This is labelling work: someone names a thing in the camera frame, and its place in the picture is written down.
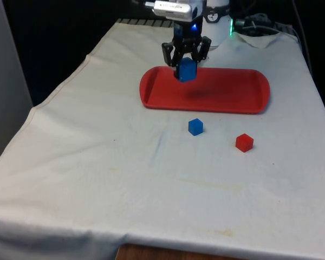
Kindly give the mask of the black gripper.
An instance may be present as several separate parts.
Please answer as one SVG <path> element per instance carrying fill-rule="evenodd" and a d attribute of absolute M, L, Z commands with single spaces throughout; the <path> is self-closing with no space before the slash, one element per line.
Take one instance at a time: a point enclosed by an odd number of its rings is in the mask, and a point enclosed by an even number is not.
<path fill-rule="evenodd" d="M 181 40 L 175 40 L 175 38 L 197 38 L 193 39 L 191 44 L 191 58 L 198 68 L 201 61 L 206 60 L 208 52 L 211 46 L 211 39 L 202 36 L 202 23 L 203 21 L 192 22 L 173 22 L 173 40 L 171 42 L 162 43 L 162 53 L 165 63 L 171 67 L 174 71 L 174 77 L 180 78 L 179 67 L 184 57 L 184 45 Z"/>

